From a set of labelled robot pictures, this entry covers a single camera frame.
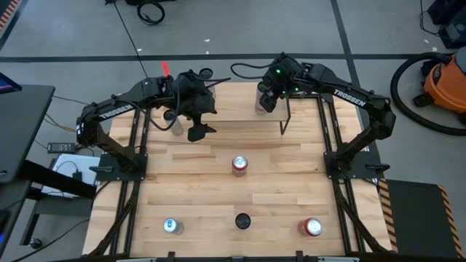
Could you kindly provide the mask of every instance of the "black hose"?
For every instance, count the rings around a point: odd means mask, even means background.
[[[466,129],[462,128],[453,128],[453,127],[446,127],[441,124],[436,124],[434,122],[431,122],[424,117],[414,113],[408,106],[406,106],[403,101],[400,98],[400,94],[398,94],[398,82],[400,81],[401,75],[404,73],[406,69],[408,69],[410,66],[413,64],[421,61],[421,60],[435,60],[438,61],[439,63],[449,63],[451,60],[451,56],[448,55],[443,55],[441,53],[437,52],[426,52],[422,53],[412,59],[408,59],[406,62],[404,62],[395,72],[395,74],[392,77],[392,81],[390,83],[390,93],[392,95],[392,100],[393,103],[396,105],[396,107],[403,113],[405,116],[410,118],[411,120],[415,121],[416,123],[427,127],[428,129],[441,132],[443,134],[447,135],[466,135]]]
[[[144,14],[141,9],[143,8],[143,6],[147,5],[147,4],[152,4],[154,5],[156,8],[158,8],[160,10],[160,12],[162,13],[162,16],[160,17],[160,19],[158,20],[152,20],[148,15]],[[138,5],[138,16],[139,16],[139,19],[141,19],[141,21],[143,23],[145,23],[146,25],[158,25],[160,24],[160,22],[162,22],[165,18],[165,10],[163,9],[163,7],[157,3],[157,1],[155,0],[145,0],[145,1],[142,1],[139,5]]]

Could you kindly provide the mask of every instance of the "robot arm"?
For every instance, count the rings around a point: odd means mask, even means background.
[[[202,114],[217,114],[212,92],[204,83],[206,80],[192,71],[179,74],[176,80],[172,76],[147,78],[136,83],[129,92],[112,95],[100,103],[92,103],[83,108],[82,115],[76,121],[77,141],[83,146],[98,146],[115,157],[124,171],[134,172],[140,162],[134,148],[121,146],[110,138],[102,130],[100,122],[133,109],[164,106],[193,121],[193,127],[188,132],[189,141],[203,139],[206,132],[215,130],[201,123]],[[155,122],[153,124],[164,131],[171,127],[161,128]]]
[[[335,73],[321,64],[301,63],[282,54],[269,67],[262,77],[262,83],[269,88],[261,99],[261,105],[272,112],[277,99],[284,93],[316,92],[331,94],[344,99],[368,112],[370,124],[355,139],[343,143],[332,159],[332,166],[339,172],[350,169],[351,161],[357,152],[376,139],[391,136],[395,124],[395,115],[390,109],[390,99],[353,87],[350,83],[336,77]]]

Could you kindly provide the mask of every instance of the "yellow and black warning stripe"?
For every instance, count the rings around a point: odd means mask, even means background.
[[[385,223],[387,224],[388,237],[392,244],[392,250],[398,252],[396,244],[395,225],[393,224],[392,204],[390,203],[390,194],[388,192],[387,181],[382,178],[379,181],[380,201],[382,203],[382,212],[384,213]]]
[[[446,196],[446,190],[444,186],[438,186],[440,192],[442,193],[443,203],[445,204],[446,216],[450,223],[451,235],[453,236],[453,242],[455,248],[457,249],[458,258],[464,258],[463,251],[461,249],[461,244],[459,243],[457,228],[454,226],[453,215],[451,214],[451,207],[448,197]]]
[[[8,19],[13,15],[13,12],[17,8],[18,4],[20,4],[20,0],[11,0],[10,3],[8,4],[7,9],[3,13],[3,15],[1,15],[0,17],[0,31],[3,30],[3,28],[8,22]]]

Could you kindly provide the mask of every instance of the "butcher block tabletop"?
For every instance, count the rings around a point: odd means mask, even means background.
[[[206,117],[217,133],[190,143],[186,136],[192,122],[184,117],[180,117],[184,128],[181,136],[150,126],[146,145],[149,163],[139,193],[131,257],[167,257],[169,251],[176,257],[295,256],[297,250],[305,255],[344,255],[333,188],[325,174],[325,144],[316,100],[290,100],[291,121],[280,135],[277,122],[271,122],[269,116],[261,119],[253,115],[255,83],[227,86],[242,92],[250,87],[254,95],[248,100],[232,96],[241,105],[232,108],[237,122]],[[226,86],[216,87],[217,96],[222,87]],[[218,98],[219,113],[220,108],[228,110],[234,104],[224,101],[222,105],[224,99]],[[361,131],[356,108],[339,99],[335,99],[335,107],[342,139],[350,141]],[[327,105],[325,109],[331,126]],[[162,114],[162,108],[151,112],[154,120],[165,126]],[[242,115],[248,116],[247,121],[241,121]],[[113,118],[110,136],[124,146],[133,116],[130,112]],[[143,129],[143,121],[139,122],[138,140]],[[331,136],[336,148],[333,133]],[[248,160],[247,175],[241,178],[232,174],[232,159],[237,155]],[[114,222],[120,186],[121,182],[111,182],[95,200],[83,254],[97,246]],[[361,180],[352,180],[352,187],[360,219],[379,243],[390,249],[376,187]],[[240,213],[251,218],[246,230],[235,225]],[[322,234],[303,237],[298,222],[311,217],[322,223]],[[183,232],[165,233],[167,218],[182,222]],[[347,222],[356,251],[348,217]],[[121,236],[125,231],[123,225]],[[120,237],[120,252],[124,239]]]

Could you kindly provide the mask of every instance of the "black table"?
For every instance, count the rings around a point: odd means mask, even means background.
[[[9,212],[0,242],[0,256],[20,214],[24,200],[41,198],[32,182],[86,199],[95,187],[26,160],[55,91],[51,86],[23,85],[20,92],[0,95],[0,210]]]

